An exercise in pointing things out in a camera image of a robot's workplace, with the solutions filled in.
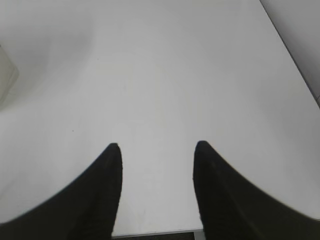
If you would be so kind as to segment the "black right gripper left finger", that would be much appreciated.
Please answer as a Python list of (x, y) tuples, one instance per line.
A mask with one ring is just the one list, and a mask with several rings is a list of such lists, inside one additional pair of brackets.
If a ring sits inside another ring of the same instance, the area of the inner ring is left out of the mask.
[(0, 226), (2, 240), (110, 240), (123, 183), (118, 144), (111, 143), (72, 183)]

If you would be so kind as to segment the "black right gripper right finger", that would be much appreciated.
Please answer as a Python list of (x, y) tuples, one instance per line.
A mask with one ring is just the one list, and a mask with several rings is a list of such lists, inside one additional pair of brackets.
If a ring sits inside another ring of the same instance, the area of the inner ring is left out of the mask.
[(207, 142), (193, 158), (193, 185), (207, 240), (318, 240), (320, 222), (252, 184)]

